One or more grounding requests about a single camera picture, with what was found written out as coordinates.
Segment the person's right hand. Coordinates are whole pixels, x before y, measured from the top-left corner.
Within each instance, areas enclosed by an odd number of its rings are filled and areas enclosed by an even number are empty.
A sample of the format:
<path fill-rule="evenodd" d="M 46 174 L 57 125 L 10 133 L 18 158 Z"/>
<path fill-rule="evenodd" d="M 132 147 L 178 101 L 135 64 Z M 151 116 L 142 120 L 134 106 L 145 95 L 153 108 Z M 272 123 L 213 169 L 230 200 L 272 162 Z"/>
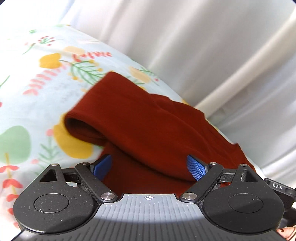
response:
<path fill-rule="evenodd" d="M 277 232 L 287 241 L 295 241 L 296 227 L 284 227 L 277 229 Z"/>

